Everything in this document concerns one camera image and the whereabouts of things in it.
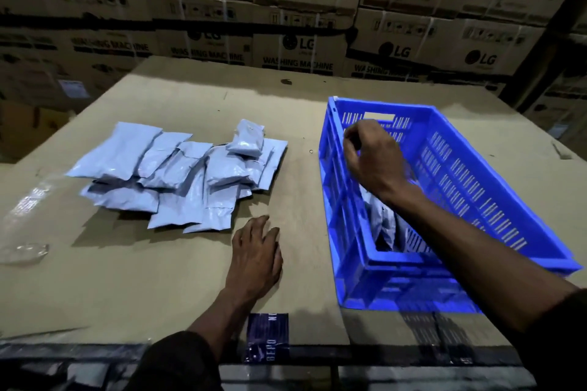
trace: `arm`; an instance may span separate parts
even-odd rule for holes
[[[224,346],[281,274],[279,228],[263,236],[268,219],[251,218],[237,230],[224,289],[186,331],[147,350],[126,391],[221,389],[218,361]]]
[[[359,183],[422,236],[515,346],[541,315],[578,291],[427,199],[406,180],[399,146],[377,121],[362,120],[348,128],[344,148],[348,168]]]

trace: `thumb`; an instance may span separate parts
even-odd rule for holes
[[[346,166],[356,177],[359,174],[359,155],[357,155],[357,150],[355,150],[355,146],[347,137],[342,141],[342,145],[345,151]]]

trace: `black sleeve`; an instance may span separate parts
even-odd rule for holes
[[[584,383],[587,290],[570,295],[543,314],[526,331],[516,348],[539,389],[574,389]]]
[[[145,352],[124,391],[221,389],[218,365],[208,343],[194,332],[182,331]]]

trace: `crate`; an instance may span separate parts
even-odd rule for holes
[[[343,156],[343,131],[377,119],[399,143],[422,190],[440,207],[551,272],[582,267],[435,107],[330,98],[320,137],[320,175],[338,302],[377,311],[480,312],[434,253],[378,251],[358,183]],[[408,229],[408,244],[420,236]]]

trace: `person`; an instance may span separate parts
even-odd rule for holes
[[[399,145],[377,121],[361,120],[347,128],[343,145],[352,176],[422,236],[514,345],[540,387],[562,389],[563,383],[583,381],[585,290],[428,200],[406,180]],[[221,389],[218,361],[224,344],[281,273],[279,229],[263,235],[267,220],[252,218],[235,233],[218,298],[186,331],[147,350],[127,391]]]

